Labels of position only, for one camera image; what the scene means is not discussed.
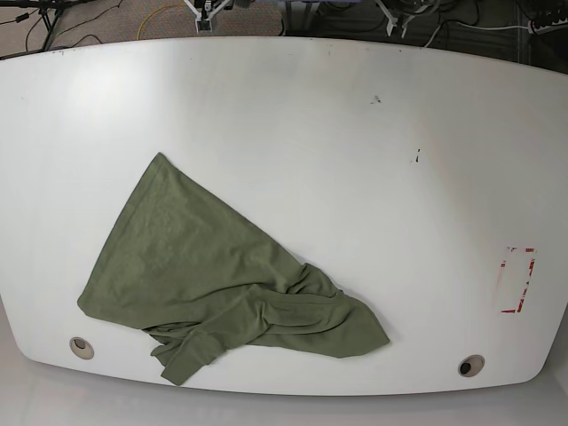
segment white tabletop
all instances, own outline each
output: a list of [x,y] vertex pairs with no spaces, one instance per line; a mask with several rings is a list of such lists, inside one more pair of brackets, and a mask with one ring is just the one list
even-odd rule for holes
[[[31,359],[168,384],[154,340],[76,306],[157,152],[367,302],[392,340],[353,359],[244,347],[185,386],[449,391],[527,381],[547,357],[568,301],[565,75],[377,43],[213,38],[7,60],[0,94],[0,295]],[[514,269],[499,280],[503,260],[528,271],[532,258],[522,311],[502,313],[525,288]],[[69,350],[76,335],[92,360]],[[485,368],[459,376],[473,354]]]

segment power strip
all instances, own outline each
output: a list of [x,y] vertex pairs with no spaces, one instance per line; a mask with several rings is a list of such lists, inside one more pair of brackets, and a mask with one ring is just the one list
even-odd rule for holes
[[562,7],[535,20],[529,20],[528,26],[529,33],[536,35],[563,28],[568,28],[568,7]]

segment yellow cable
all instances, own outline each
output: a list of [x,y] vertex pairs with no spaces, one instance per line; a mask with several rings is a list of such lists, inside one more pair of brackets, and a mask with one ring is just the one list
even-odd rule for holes
[[165,6],[162,6],[158,9],[156,9],[155,11],[153,11],[152,13],[150,13],[148,16],[146,16],[146,18],[142,21],[142,23],[140,24],[140,27],[138,28],[138,35],[136,37],[137,40],[140,40],[140,35],[142,34],[142,30],[144,29],[144,25],[156,14],[160,13],[161,11],[165,11],[166,9],[171,9],[172,7],[180,7],[180,6],[187,6],[187,4],[185,3],[176,3],[176,4],[166,4]]

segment white table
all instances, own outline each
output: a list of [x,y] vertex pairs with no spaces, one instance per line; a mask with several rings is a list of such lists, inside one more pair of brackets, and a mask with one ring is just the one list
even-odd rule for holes
[[[530,380],[547,357],[568,301],[565,75],[396,45],[214,38],[11,59],[0,94],[0,295],[30,359],[168,384],[153,339],[76,306],[159,151],[367,302],[392,340],[353,359],[244,347],[186,387],[450,391]],[[506,256],[517,269],[498,286]],[[502,313],[531,256],[523,310]],[[92,360],[69,350],[76,335]],[[472,354],[485,368],[461,377]]]

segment gray carpet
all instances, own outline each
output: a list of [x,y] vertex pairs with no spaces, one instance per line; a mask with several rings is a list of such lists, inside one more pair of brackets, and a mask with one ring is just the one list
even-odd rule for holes
[[[98,0],[75,6],[63,15],[56,28],[56,34],[80,22],[90,20],[105,9],[118,4],[119,0]],[[120,8],[105,13],[97,20],[81,25],[62,36],[56,37],[52,46],[70,46],[88,34],[94,34],[103,43],[136,40],[138,27],[144,18],[165,4],[182,4],[168,0],[123,0]],[[33,9],[0,8],[0,22],[11,20]],[[29,29],[39,19],[34,14],[19,24],[0,26],[0,56],[25,50],[25,39]],[[281,31],[280,12],[274,3],[253,3],[248,9],[233,8],[218,16],[215,36],[277,36]],[[41,47],[46,30],[40,22],[29,36],[30,50]],[[145,26],[141,38],[177,38],[197,36],[193,15],[186,6],[168,9],[156,14]],[[210,36],[201,33],[198,36]],[[93,37],[84,39],[79,45],[97,44]]]

